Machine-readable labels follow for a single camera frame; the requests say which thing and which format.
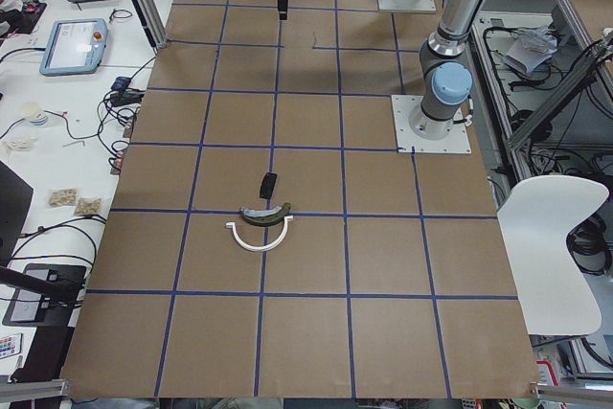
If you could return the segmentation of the blue teach pendant near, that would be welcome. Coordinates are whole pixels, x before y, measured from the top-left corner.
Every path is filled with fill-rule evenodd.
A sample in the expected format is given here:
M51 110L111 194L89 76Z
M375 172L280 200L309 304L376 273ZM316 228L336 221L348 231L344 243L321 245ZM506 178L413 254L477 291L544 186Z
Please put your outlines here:
M46 77L93 74L102 62L107 24L101 18L56 21L39 72Z

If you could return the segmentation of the white tape roll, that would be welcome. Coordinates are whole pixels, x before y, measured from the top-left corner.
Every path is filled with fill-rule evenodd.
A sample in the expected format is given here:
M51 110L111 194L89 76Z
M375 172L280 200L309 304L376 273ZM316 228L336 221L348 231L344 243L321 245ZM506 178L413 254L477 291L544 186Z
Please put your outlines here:
M47 112L38 102L23 102L20 106L22 118L30 125L43 127L49 122Z

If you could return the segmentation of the white plastic chair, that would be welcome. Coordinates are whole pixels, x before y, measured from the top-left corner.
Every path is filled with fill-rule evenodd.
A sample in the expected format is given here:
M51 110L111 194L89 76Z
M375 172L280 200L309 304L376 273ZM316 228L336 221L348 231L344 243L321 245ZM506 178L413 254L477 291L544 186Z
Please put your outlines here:
M497 212L528 333L597 331L597 300L566 246L568 234L609 196L595 181L567 175L525 179Z

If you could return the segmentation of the black flat plastic plate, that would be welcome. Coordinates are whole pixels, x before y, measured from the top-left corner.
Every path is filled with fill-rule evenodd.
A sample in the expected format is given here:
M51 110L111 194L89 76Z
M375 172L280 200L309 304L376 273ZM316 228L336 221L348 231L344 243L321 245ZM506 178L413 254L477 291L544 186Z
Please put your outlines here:
M272 198L276 186L278 175L275 172L267 172L261 181L260 198L269 200Z

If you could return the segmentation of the olive green brake shoe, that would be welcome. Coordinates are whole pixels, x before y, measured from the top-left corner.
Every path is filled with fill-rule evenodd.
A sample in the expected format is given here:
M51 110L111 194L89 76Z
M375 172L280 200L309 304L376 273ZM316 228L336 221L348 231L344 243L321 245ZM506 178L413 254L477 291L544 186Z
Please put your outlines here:
M249 225L256 227L272 227L285 222L287 217L291 217L291 203L285 202L281 206L271 209L255 210L246 207L239 209L240 217Z

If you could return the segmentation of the blue usb hub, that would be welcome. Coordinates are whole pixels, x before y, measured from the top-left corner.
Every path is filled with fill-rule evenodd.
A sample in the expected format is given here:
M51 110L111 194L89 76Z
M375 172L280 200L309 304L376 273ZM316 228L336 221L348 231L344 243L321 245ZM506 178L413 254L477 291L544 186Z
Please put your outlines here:
M120 92L125 91L129 85L131 84L131 78L125 76L118 76L115 78L114 82L111 85L111 90Z

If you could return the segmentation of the bag of small parts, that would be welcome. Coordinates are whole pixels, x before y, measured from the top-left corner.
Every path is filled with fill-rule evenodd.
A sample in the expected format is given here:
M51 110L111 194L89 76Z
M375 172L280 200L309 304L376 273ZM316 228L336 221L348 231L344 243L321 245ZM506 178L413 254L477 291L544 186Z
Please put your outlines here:
M79 190L77 188L49 190L47 205L50 208L72 207L77 204Z
M75 209L75 216L93 216L98 215L102 209L102 199L99 197L96 198L79 198Z

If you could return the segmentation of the white curved plastic bracket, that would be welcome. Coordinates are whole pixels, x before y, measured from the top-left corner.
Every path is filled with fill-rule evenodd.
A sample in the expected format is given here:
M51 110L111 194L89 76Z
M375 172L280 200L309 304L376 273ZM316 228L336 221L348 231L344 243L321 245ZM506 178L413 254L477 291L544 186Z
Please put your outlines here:
M285 241L292 221L293 216L288 216L280 224L270 228L250 227L247 224L229 221L224 227L241 249L262 253L277 248Z

